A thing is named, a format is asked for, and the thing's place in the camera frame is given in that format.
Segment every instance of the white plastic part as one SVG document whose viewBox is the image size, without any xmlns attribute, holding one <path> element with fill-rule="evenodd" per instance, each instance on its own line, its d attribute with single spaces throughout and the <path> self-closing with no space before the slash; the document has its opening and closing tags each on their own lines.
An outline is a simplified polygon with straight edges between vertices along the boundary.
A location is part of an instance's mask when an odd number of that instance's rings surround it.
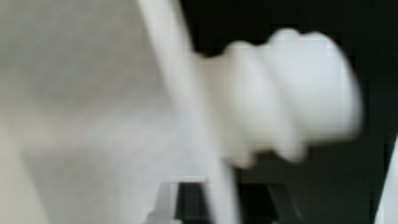
<svg viewBox="0 0 398 224">
<path fill-rule="evenodd" d="M 215 224 L 238 224 L 236 190 L 227 164 L 220 160 L 223 145 L 213 135 L 215 121 L 202 84 L 204 77 L 197 71 L 195 55 L 190 51 L 186 30 L 183 29 L 181 9 L 175 1 L 138 0 L 149 37 L 163 70 L 165 84 L 181 112 L 188 137 L 191 138 L 191 154 L 200 163 L 200 171 L 207 181 L 204 196 Z"/>
<path fill-rule="evenodd" d="M 156 206 L 147 215 L 145 224 L 181 224 L 174 219 L 177 199 L 177 183 L 161 183 L 158 188 Z"/>
<path fill-rule="evenodd" d="M 396 208 L 398 208 L 398 140 L 394 143 L 394 152 L 389 162 L 389 172 L 383 183 L 383 192 L 378 204 L 374 224 L 398 223 Z"/>
<path fill-rule="evenodd" d="M 300 161 L 309 143 L 339 140 L 358 126 L 358 94 L 337 47 L 321 34 L 279 32 L 270 43 L 236 43 L 225 55 L 191 54 L 181 9 L 172 0 L 138 0 L 165 82 L 206 175 L 215 224 L 238 224 L 229 159 L 252 164 L 273 149 Z"/>
<path fill-rule="evenodd" d="M 252 153 L 275 150 L 298 162 L 305 146 L 355 136 L 358 90 L 337 46 L 319 33 L 280 30 L 255 47 L 236 42 L 202 59 L 223 157 L 247 167 Z"/>
<path fill-rule="evenodd" d="M 0 223 L 48 224 L 17 145 L 3 125 L 0 127 Z"/>
</svg>

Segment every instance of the white knob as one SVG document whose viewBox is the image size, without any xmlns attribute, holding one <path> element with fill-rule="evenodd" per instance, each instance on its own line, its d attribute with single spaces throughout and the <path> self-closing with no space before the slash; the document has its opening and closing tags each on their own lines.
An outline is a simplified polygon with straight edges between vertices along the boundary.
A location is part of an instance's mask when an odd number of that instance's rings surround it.
<svg viewBox="0 0 398 224">
<path fill-rule="evenodd" d="M 348 139 L 358 130 L 360 100 L 339 48 L 319 33 L 280 30 L 263 46 L 231 44 L 199 61 L 223 157 L 239 167 L 273 150 L 291 162 L 305 146 Z"/>
</svg>

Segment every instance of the dark gap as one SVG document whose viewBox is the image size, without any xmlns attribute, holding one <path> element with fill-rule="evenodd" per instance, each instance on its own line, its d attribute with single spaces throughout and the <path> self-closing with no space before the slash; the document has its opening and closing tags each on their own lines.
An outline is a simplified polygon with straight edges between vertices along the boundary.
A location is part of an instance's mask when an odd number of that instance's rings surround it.
<svg viewBox="0 0 398 224">
<path fill-rule="evenodd" d="M 211 224 L 200 183 L 179 184 L 174 217 L 183 224 Z"/>
<path fill-rule="evenodd" d="M 273 204 L 279 211 L 280 222 L 303 223 L 298 206 L 291 200 L 289 191 L 284 184 L 266 184 Z"/>
<path fill-rule="evenodd" d="M 271 224 L 279 220 L 275 204 L 264 184 L 239 184 L 239 209 L 245 224 Z"/>
</svg>

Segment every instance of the white plastic surface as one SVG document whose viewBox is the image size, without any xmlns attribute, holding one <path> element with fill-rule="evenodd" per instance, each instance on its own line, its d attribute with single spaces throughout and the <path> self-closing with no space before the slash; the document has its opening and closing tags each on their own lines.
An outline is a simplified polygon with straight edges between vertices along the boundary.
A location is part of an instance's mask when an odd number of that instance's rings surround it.
<svg viewBox="0 0 398 224">
<path fill-rule="evenodd" d="M 175 201 L 177 201 L 177 182 L 163 182 L 158 188 L 156 205 L 152 212 L 147 215 L 145 224 L 179 224 L 181 221 L 174 219 L 175 215 Z"/>
<path fill-rule="evenodd" d="M 48 224 L 19 145 L 12 140 L 7 128 L 0 125 L 0 223 Z"/>
<path fill-rule="evenodd" d="M 0 2 L 0 125 L 49 223 L 142 224 L 159 183 L 202 174 L 136 2 Z"/>
</svg>

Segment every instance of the white plastic edge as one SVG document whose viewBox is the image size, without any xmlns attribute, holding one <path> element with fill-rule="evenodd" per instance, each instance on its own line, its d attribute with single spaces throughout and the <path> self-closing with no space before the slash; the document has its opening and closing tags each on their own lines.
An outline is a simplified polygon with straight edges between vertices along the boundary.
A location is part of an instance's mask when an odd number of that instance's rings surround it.
<svg viewBox="0 0 398 224">
<path fill-rule="evenodd" d="M 165 84 L 191 138 L 191 154 L 207 175 L 204 196 L 213 222 L 239 224 L 231 168 L 220 160 L 222 144 L 211 134 L 215 122 L 207 111 L 207 93 L 197 75 L 179 4 L 172 0 L 138 0 L 138 5 Z"/>
<path fill-rule="evenodd" d="M 398 139 L 389 162 L 387 178 L 383 183 L 382 199 L 376 211 L 374 224 L 398 223 Z"/>
</svg>

